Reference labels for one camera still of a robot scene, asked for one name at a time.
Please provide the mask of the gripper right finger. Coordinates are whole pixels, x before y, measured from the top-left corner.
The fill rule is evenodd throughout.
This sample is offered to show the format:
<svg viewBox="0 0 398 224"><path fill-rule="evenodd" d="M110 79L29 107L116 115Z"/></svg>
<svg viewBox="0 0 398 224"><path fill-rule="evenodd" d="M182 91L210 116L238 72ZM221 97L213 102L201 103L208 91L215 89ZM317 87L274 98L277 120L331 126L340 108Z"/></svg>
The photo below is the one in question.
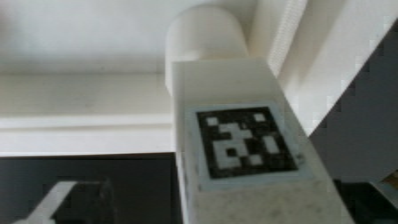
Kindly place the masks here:
<svg viewBox="0 0 398 224"><path fill-rule="evenodd" d="M356 224L398 224L398 169L377 182L334 185Z"/></svg>

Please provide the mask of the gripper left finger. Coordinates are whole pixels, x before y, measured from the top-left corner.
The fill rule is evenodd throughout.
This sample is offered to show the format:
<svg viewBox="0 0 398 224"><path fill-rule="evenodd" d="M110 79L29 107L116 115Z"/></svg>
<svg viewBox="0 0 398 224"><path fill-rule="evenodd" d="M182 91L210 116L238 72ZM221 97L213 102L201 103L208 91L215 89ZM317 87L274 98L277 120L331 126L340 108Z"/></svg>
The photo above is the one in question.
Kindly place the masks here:
<svg viewBox="0 0 398 224"><path fill-rule="evenodd" d="M30 214L13 224L114 224L109 182L57 182Z"/></svg>

